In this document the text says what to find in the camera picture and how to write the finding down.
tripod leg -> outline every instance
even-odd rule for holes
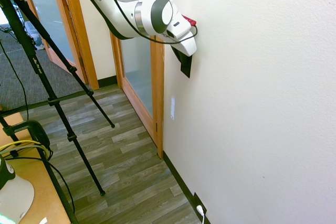
[[[24,0],[14,0],[14,2],[18,5],[18,7],[21,9],[21,11],[26,15],[26,17],[33,24],[33,26],[36,28],[36,30],[40,33],[40,35],[43,37],[43,39],[45,39],[48,42],[50,47],[55,51],[58,58],[66,66],[68,71],[73,75],[73,77],[80,84],[80,86],[83,88],[83,90],[86,92],[86,94],[91,98],[93,103],[97,106],[97,108],[103,114],[103,116],[106,118],[106,120],[109,122],[111,127],[114,128],[114,124],[112,123],[112,121],[109,119],[109,117],[106,115],[105,111],[101,108],[99,103],[93,97],[93,91],[89,90],[85,86],[85,84],[82,82],[82,80],[79,78],[79,76],[76,74],[77,69],[74,66],[70,65],[68,60],[65,58],[65,56],[62,54],[62,52],[59,50],[59,48],[54,43],[54,41],[51,39],[47,30],[43,27],[43,25],[40,23],[40,21],[34,15],[34,13],[30,10],[28,4]]]
[[[100,195],[104,195],[105,192],[103,191],[103,189],[101,188],[99,181],[96,177],[96,175],[94,174],[82,148],[80,147],[78,141],[77,141],[77,136],[75,135],[75,133],[73,132],[71,125],[69,123],[69,121],[67,120],[67,117],[64,114],[63,109],[61,108],[60,104],[59,104],[59,99],[57,98],[57,96],[55,95],[37,57],[35,54],[35,48],[33,46],[33,42],[29,39],[29,37],[27,36],[26,32],[24,31],[23,27],[22,27],[22,23],[19,20],[14,7],[12,6],[12,3],[10,0],[0,0],[0,5],[1,8],[5,14],[5,16],[8,19],[8,22],[14,32],[14,34],[16,35],[18,41],[20,42],[20,44],[22,45],[34,71],[36,74],[38,74],[43,86],[45,87],[48,95],[49,95],[49,105],[50,106],[55,106],[65,128],[68,131],[68,140],[69,141],[73,141],[80,156],[82,157],[87,169],[89,170],[89,173],[91,174],[94,182],[96,183],[96,186],[98,187],[98,190],[100,191]]]

door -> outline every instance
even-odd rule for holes
[[[162,157],[164,47],[141,37],[120,41],[112,36],[112,43],[120,87]]]
[[[87,77],[83,63],[80,59],[80,50],[76,40],[74,28],[70,18],[66,0],[26,0],[30,9],[39,18],[41,24],[50,34],[50,37],[60,49],[68,62],[77,68],[77,75],[87,83]],[[45,42],[45,48],[49,59],[66,69],[54,50]]]

wall outlet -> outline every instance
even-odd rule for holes
[[[203,205],[203,203],[201,202],[199,196],[196,193],[194,193],[194,201],[195,201],[195,205],[196,206],[198,206],[198,205],[202,206],[203,212],[204,212],[204,214],[206,214],[206,208],[205,208],[205,206]]]
[[[172,97],[172,103],[171,103],[171,107],[170,107],[170,117],[172,119],[175,118],[175,97]]]

wood-look vinyl floor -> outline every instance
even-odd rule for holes
[[[61,102],[102,188],[100,196],[56,109],[29,111],[47,132],[54,155],[51,163],[63,174],[81,224],[199,224],[166,163],[129,100],[117,85],[101,88],[94,97],[115,124],[111,128],[86,96]],[[62,189],[70,200],[58,174]]]

white cord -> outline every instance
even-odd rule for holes
[[[5,154],[5,153],[8,153],[8,152],[11,152],[11,151],[18,151],[18,150],[22,150],[22,149],[26,149],[26,148],[40,148],[40,149],[43,150],[46,157],[47,158],[49,157],[49,154],[46,152],[46,148],[44,146],[42,147],[40,145],[24,145],[24,146],[14,147],[14,148],[11,148],[11,149],[1,151],[0,154],[2,155],[2,154]]]

